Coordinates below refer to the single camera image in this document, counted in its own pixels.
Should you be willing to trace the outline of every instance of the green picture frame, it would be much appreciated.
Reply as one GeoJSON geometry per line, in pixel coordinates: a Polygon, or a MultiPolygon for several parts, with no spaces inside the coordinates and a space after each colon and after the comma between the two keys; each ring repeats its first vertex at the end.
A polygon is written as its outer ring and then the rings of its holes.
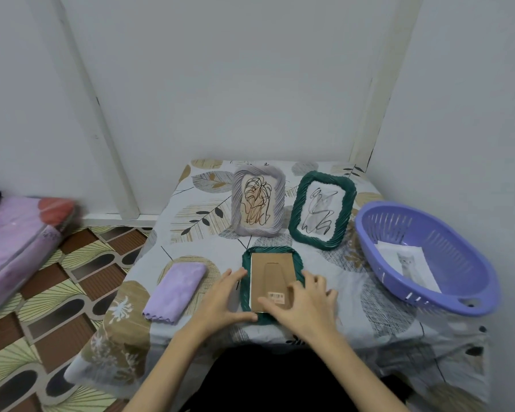
{"type": "Polygon", "coordinates": [[[351,216],[351,209],[353,208],[353,202],[355,201],[356,195],[357,190],[355,184],[349,178],[329,175],[327,173],[317,171],[308,172],[299,183],[298,193],[295,198],[294,207],[292,208],[290,224],[288,225],[288,230],[290,231],[292,238],[295,241],[309,244],[320,250],[333,250],[337,248],[345,236],[345,230],[347,229],[347,223],[351,216]],[[337,185],[345,191],[345,195],[342,199],[342,209],[335,222],[334,234],[328,241],[304,235],[298,228],[302,220],[302,208],[307,200],[307,189],[313,181],[337,185]]]}
{"type": "MultiPolygon", "coordinates": [[[[287,245],[279,246],[279,247],[250,247],[247,249],[242,255],[242,267],[248,270],[248,274],[244,276],[240,280],[240,306],[242,307],[242,311],[251,311],[250,310],[250,282],[252,276],[252,254],[253,253],[292,253],[292,259],[294,260],[294,270],[295,270],[295,278],[299,280],[305,286],[305,277],[303,276],[303,262],[302,258],[299,256],[298,252],[296,252],[292,247],[288,247],[287,245]]],[[[257,314],[257,322],[254,324],[258,325],[269,325],[276,324],[277,320],[270,314],[258,312],[257,314]]]]}

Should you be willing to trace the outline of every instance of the wall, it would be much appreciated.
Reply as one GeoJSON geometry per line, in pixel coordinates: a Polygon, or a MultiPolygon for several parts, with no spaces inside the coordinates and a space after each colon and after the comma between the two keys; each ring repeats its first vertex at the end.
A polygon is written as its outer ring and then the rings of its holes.
{"type": "Polygon", "coordinates": [[[425,0],[369,177],[494,264],[492,410],[515,411],[515,0],[425,0]]]}
{"type": "Polygon", "coordinates": [[[62,0],[143,214],[189,159],[347,160],[399,0],[62,0]]]}
{"type": "Polygon", "coordinates": [[[25,0],[0,0],[0,190],[117,212],[25,0]]]}

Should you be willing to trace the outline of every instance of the barcode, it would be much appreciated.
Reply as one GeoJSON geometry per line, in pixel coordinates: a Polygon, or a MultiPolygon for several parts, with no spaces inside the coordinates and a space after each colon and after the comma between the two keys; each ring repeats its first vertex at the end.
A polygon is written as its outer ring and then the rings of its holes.
{"type": "Polygon", "coordinates": [[[284,305],[284,293],[268,292],[268,296],[275,304],[284,305]]]}

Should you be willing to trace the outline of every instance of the patterned floor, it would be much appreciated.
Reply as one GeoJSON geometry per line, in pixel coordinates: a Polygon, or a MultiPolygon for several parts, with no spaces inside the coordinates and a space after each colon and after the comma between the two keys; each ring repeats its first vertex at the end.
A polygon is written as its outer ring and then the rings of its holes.
{"type": "Polygon", "coordinates": [[[0,412],[120,412],[125,402],[63,378],[99,327],[151,228],[89,227],[0,311],[0,412]]]}

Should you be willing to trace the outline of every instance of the pink mattress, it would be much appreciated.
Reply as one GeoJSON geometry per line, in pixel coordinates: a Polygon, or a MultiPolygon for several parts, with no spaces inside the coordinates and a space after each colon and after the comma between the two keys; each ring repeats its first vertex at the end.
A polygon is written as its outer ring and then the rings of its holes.
{"type": "Polygon", "coordinates": [[[0,202],[0,305],[55,251],[75,203],[62,198],[5,197],[0,202]]]}

